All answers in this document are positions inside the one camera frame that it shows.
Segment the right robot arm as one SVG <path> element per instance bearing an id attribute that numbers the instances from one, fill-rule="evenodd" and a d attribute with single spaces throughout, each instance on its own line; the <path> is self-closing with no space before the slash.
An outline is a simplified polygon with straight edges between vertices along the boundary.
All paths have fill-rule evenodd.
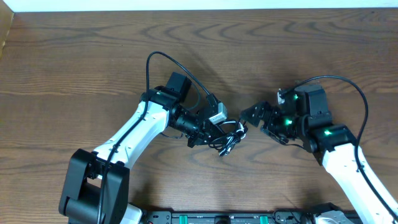
<path id="1" fill-rule="evenodd" d="M 278 91 L 278 104 L 260 101 L 241 118 L 277 143 L 296 139 L 337 181 L 363 223 L 397 223 L 397 202 L 367 162 L 358 140 L 344 124 L 333 122 L 320 85 Z"/>

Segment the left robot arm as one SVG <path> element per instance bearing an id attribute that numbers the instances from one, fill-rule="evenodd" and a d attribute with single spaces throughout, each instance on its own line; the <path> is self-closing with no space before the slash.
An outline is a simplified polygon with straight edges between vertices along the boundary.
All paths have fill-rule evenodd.
<path id="1" fill-rule="evenodd" d="M 208 106 L 193 113 L 184 108 L 191 80 L 171 74 L 164 86 L 143 93 L 133 116 L 109 140 L 71 157 L 58 211 L 69 223 L 139 223 L 143 210 L 128 202 L 133 165 L 149 143 L 166 128 L 182 132 L 188 147 L 220 142 L 219 124 L 228 112 L 215 95 Z"/>

